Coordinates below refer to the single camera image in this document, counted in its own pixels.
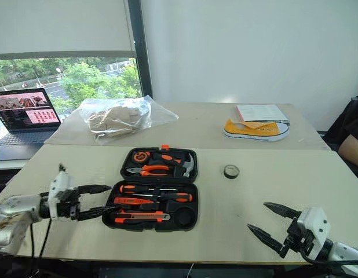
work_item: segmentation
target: toolbox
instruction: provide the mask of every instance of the toolbox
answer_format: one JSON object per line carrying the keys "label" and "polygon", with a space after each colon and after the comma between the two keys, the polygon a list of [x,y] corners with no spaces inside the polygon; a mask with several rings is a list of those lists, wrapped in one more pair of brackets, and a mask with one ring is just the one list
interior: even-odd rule
{"label": "toolbox", "polygon": [[102,216],[110,228],[157,232],[188,231],[198,217],[199,195],[193,184],[197,156],[190,149],[132,149],[120,170]]}

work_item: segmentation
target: hammer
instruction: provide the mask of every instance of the hammer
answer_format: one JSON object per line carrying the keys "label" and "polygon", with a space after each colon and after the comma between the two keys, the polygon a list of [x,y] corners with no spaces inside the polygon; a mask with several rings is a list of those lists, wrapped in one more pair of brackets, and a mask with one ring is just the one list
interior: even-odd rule
{"label": "hammer", "polygon": [[185,168],[185,173],[183,174],[183,177],[189,178],[189,174],[193,170],[193,167],[195,165],[195,162],[193,161],[193,157],[191,154],[189,154],[190,161],[185,161],[183,163],[183,167]]}
{"label": "hammer", "polygon": [[193,167],[195,165],[193,157],[190,153],[189,153],[190,160],[184,161],[184,162],[181,159],[174,158],[170,155],[162,155],[160,153],[155,153],[154,159],[162,159],[165,161],[165,163],[167,163],[169,165],[182,166],[185,169],[185,173],[183,174],[183,177],[187,177],[187,178],[189,177],[189,174],[191,173],[191,171],[193,170]]}

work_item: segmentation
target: pliers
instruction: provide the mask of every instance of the pliers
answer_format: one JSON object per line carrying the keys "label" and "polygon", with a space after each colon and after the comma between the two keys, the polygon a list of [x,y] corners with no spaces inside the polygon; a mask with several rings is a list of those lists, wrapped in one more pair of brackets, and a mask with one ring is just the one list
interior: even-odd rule
{"label": "pliers", "polygon": [[132,174],[139,173],[143,177],[146,177],[148,175],[167,175],[168,174],[168,173],[160,173],[160,174],[151,173],[151,171],[154,171],[154,170],[169,171],[170,168],[169,168],[169,166],[166,166],[166,165],[144,165],[142,168],[136,167],[136,168],[126,169],[126,171],[128,171],[129,173],[132,173]]}

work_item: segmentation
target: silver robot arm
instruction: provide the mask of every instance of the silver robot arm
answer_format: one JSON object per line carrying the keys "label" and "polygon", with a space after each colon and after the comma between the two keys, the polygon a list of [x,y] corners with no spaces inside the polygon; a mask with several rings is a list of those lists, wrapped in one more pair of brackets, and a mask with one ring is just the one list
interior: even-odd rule
{"label": "silver robot arm", "polygon": [[72,178],[60,165],[57,177],[50,184],[50,193],[17,195],[0,202],[0,253],[16,255],[28,226],[44,218],[70,217],[87,220],[100,216],[106,207],[80,212],[80,194],[100,193],[111,189],[106,185],[74,186]]}
{"label": "silver robot arm", "polygon": [[358,277],[358,248],[341,242],[333,243],[327,237],[331,226],[322,208],[310,207],[303,211],[296,211],[281,204],[264,203],[264,205],[274,213],[293,220],[287,230],[288,236],[284,243],[279,243],[256,226],[250,224],[247,226],[260,241],[275,250],[282,258],[286,256],[289,249],[292,249],[300,252],[307,262],[327,267],[340,266],[345,273]]}

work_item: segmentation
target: white table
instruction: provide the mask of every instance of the white table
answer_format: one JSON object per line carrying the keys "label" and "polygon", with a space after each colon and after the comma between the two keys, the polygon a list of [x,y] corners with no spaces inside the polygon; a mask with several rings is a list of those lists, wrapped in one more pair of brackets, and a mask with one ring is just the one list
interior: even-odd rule
{"label": "white table", "polygon": [[29,159],[0,161],[0,170],[22,169]]}
{"label": "white table", "polygon": [[[0,195],[36,194],[49,190],[58,164],[63,163],[77,185],[122,180],[119,170],[132,147],[45,145]],[[358,179],[335,152],[312,150],[193,149],[198,156],[199,217],[193,230],[158,233],[110,229],[101,218],[83,222],[54,222],[45,248],[46,258],[106,261],[214,263],[302,263],[290,251],[282,260],[247,228],[250,223],[283,242],[291,222],[274,214],[263,202],[296,210],[321,206],[331,223],[330,239],[358,247]],[[222,174],[235,164],[241,174]],[[103,206],[109,191],[83,196],[82,210]],[[34,225],[35,255],[48,221]],[[30,254],[29,233],[19,255]]]}
{"label": "white table", "polygon": [[[278,104],[290,118],[290,135],[283,140],[269,143],[225,136],[223,133],[225,122],[229,118],[240,121],[235,103],[163,103],[162,105],[176,113],[179,120],[120,137],[107,145],[158,147],[169,144],[173,148],[330,150],[317,131],[292,104]],[[78,111],[73,112],[62,123],[46,144],[98,145]]]}

